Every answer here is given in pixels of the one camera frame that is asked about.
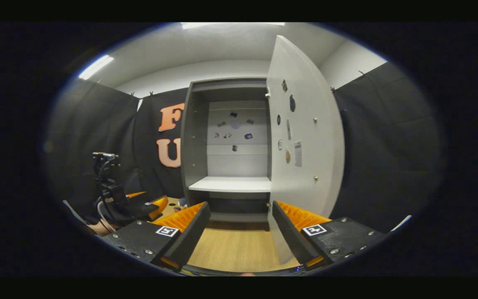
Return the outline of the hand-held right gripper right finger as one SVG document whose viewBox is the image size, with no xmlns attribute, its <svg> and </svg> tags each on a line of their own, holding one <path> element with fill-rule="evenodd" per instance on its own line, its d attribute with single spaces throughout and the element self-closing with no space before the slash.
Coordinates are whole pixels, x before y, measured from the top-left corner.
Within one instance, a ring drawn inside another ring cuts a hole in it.
<svg viewBox="0 0 478 299">
<path fill-rule="evenodd" d="M 385 237 L 384 233 L 347 216 L 328 219 L 281 201 L 273 201 L 272 216 L 305 270 L 341 263 Z"/>
</svg>

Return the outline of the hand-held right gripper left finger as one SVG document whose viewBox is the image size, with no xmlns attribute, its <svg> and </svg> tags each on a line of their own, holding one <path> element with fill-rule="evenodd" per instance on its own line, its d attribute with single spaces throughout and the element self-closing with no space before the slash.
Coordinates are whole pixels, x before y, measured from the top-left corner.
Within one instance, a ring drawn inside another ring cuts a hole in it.
<svg viewBox="0 0 478 299">
<path fill-rule="evenodd" d="M 142 263 L 181 271 L 211 216 L 207 202 L 154 222 L 138 220 L 102 238 L 111 248 Z"/>
</svg>

